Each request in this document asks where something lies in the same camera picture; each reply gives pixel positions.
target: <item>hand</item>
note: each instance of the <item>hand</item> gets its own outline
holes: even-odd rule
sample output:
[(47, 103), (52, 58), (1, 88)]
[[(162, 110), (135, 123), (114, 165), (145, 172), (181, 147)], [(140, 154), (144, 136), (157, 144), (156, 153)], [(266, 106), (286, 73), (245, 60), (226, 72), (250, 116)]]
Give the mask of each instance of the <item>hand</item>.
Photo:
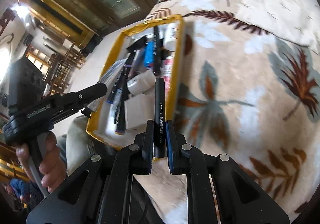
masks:
[[(67, 174), (65, 164), (59, 157), (60, 148), (56, 144), (56, 137), (50, 132), (46, 140), (47, 153), (39, 166), (40, 173), (44, 175), (41, 184), (48, 188), (48, 192), (53, 192), (63, 182)], [(16, 154), (29, 179), (34, 182), (28, 164), (29, 147), (27, 144), (17, 147)]]

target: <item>floral blanket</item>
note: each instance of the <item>floral blanket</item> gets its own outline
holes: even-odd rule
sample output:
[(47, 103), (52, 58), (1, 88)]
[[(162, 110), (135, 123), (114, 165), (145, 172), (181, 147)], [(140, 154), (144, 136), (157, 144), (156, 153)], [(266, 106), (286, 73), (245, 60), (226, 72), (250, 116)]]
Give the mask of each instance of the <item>floral blanket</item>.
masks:
[[(303, 36), (295, 42), (277, 35), (274, 21), (264, 27), (257, 19), (239, 19), (245, 5), (261, 12), (263, 22), (268, 19), (267, 9), (248, 2), (159, 0), (147, 20), (170, 14), (185, 18), (176, 130), (206, 154), (229, 154), (293, 221), (320, 180), (316, 35), (301, 24), (311, 35), (310, 46), (297, 45)], [(280, 20), (282, 9), (273, 12)], [(289, 31), (292, 26), (287, 23)], [(166, 223), (187, 223), (186, 178), (171, 175), (166, 159), (153, 164), (151, 175), (136, 178)]]

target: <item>person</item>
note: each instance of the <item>person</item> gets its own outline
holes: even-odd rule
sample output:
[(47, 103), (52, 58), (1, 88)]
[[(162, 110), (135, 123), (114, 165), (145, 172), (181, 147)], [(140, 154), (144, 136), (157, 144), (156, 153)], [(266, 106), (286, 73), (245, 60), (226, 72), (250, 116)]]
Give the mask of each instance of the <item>person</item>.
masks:
[[(48, 189), (48, 192), (54, 191), (66, 178), (66, 166), (60, 158), (60, 148), (57, 146), (55, 135), (50, 132), (46, 140), (47, 153), (39, 166), (39, 171), (44, 175), (41, 184)], [(16, 149), (16, 155), (26, 172), (29, 179), (34, 182), (34, 178), (30, 172), (28, 158), (29, 147), (23, 144)]]
[[(41, 184), (48, 192), (53, 192), (67, 175), (72, 174), (91, 155), (108, 156), (116, 153), (114, 148), (86, 133), (87, 121), (87, 117), (79, 116), (73, 120), (67, 134), (57, 138), (52, 132), (48, 134), (47, 153), (39, 166), (39, 171), (44, 175)], [(16, 155), (30, 180), (34, 181), (28, 164), (28, 146), (23, 144), (17, 147)], [(138, 224), (164, 224), (148, 193), (135, 178), (132, 181), (130, 220)]]
[(8, 194), (15, 195), (21, 203), (28, 204), (30, 201), (29, 183), (12, 178), (9, 183), (4, 184), (4, 189)]

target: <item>black marker pen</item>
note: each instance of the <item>black marker pen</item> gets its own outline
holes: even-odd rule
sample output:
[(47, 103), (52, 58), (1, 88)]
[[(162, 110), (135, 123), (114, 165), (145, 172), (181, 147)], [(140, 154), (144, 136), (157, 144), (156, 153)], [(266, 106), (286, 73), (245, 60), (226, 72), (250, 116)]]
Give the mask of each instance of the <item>black marker pen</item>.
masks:
[(122, 79), (124, 77), (124, 73), (125, 73), (125, 71), (126, 71), (126, 69), (128, 67), (131, 67), (131, 64), (133, 62), (133, 59), (134, 59), (135, 55), (136, 55), (136, 52), (131, 52), (130, 53), (130, 55), (127, 58), (125, 64), (123, 65), (121, 71), (119, 72), (118, 77), (115, 80), (115, 83), (113, 84), (113, 87), (112, 87), (111, 92), (110, 92), (110, 94), (108, 96), (108, 99), (107, 99), (107, 102), (109, 104), (113, 104), (113, 100), (114, 100), (114, 98), (116, 96), (117, 90), (119, 89), (119, 85), (122, 83)]
[(161, 73), (161, 48), (158, 26), (154, 27), (153, 32), (153, 73), (155, 76), (159, 76)]
[(154, 124), (154, 149), (153, 156), (155, 158), (165, 157), (165, 89), (164, 79), (159, 77), (156, 79), (156, 95), (155, 95), (155, 124)]

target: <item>yellow box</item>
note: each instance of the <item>yellow box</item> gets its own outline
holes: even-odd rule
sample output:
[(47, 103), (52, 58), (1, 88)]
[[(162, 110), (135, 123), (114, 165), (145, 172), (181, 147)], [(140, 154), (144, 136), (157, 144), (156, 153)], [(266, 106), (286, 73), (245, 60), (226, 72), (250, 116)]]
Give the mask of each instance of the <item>yellow box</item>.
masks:
[[(179, 84), (180, 84), (180, 72), (182, 66), (182, 59), (183, 59), (183, 51), (184, 51), (184, 44), (185, 44), (185, 32), (184, 32), (184, 20), (181, 15), (172, 15), (166, 18), (160, 18), (157, 20), (149, 20), (143, 23), (140, 23), (130, 29), (126, 29), (121, 32), (118, 36), (116, 42), (114, 43), (108, 58), (104, 64), (103, 70), (101, 72), (101, 76), (108, 70), (108, 68), (117, 60), (119, 53), (122, 49), (124, 44), (124, 40), (126, 37), (133, 36), (138, 33), (142, 33), (148, 28), (152, 28), (154, 26), (161, 26), (173, 22), (179, 22), (179, 33), (177, 38), (177, 45), (174, 53), (173, 58), (173, 68), (172, 68), (172, 77), (170, 81), (170, 90), (168, 92), (168, 96), (166, 97), (166, 120), (172, 120), (174, 116), (174, 111), (176, 107), (178, 91), (179, 91)], [(114, 143), (109, 143), (108, 141), (102, 139), (96, 132), (99, 127), (99, 118), (101, 113), (102, 103), (100, 104), (96, 113), (91, 114), (91, 118), (88, 120), (86, 131), (90, 134), (93, 138), (99, 140), (102, 143), (108, 144), (113, 146), (116, 149), (121, 149), (123, 146), (115, 145)]]

